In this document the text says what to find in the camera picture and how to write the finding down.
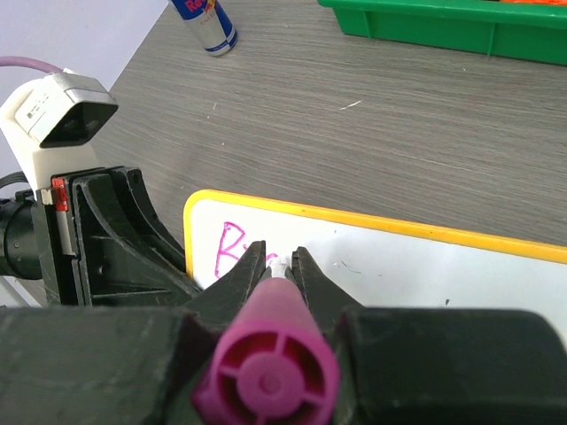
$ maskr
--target camera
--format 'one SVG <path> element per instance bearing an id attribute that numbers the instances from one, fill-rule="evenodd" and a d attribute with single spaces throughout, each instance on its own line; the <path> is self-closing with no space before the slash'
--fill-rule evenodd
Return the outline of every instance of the camera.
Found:
<path id="1" fill-rule="evenodd" d="M 88 141 L 117 109 L 94 78 L 50 73 L 13 91 L 0 106 L 0 129 L 36 193 L 55 175 L 100 167 Z"/>
<path id="2" fill-rule="evenodd" d="M 42 78 L 14 118 L 42 149 L 87 143 L 118 109 L 94 78 L 52 73 Z"/>

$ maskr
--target black cable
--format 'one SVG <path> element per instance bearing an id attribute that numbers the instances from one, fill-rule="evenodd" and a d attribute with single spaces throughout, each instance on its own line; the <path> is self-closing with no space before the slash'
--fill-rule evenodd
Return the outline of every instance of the black cable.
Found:
<path id="1" fill-rule="evenodd" d="M 27 183 L 26 175 L 18 171 L 17 173 L 8 174 L 0 178 L 0 189 L 14 183 Z"/>

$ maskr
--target wood grain surface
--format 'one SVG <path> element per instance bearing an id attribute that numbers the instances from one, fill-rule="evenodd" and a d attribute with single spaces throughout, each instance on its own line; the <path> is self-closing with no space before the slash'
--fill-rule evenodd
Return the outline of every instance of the wood grain surface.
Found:
<path id="1" fill-rule="evenodd" d="M 214 188 L 567 244 L 564 67 L 345 36 L 314 1 L 224 3 L 237 47 L 207 56 L 167 9 L 95 141 L 180 241 Z"/>

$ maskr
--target can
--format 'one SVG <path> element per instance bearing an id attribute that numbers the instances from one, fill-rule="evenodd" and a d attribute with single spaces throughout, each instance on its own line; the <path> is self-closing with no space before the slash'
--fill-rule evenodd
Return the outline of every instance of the can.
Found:
<path id="1" fill-rule="evenodd" d="M 237 43 L 237 29 L 219 0 L 170 0 L 185 25 L 210 55 L 220 56 Z"/>

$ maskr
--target magenta marker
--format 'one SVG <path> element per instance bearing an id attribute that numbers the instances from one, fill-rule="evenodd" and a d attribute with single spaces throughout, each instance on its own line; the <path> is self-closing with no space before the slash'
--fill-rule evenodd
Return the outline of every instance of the magenta marker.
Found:
<path id="1" fill-rule="evenodd" d="M 208 425 L 326 425 L 338 363 L 287 266 L 272 263 L 222 335 L 191 402 Z"/>

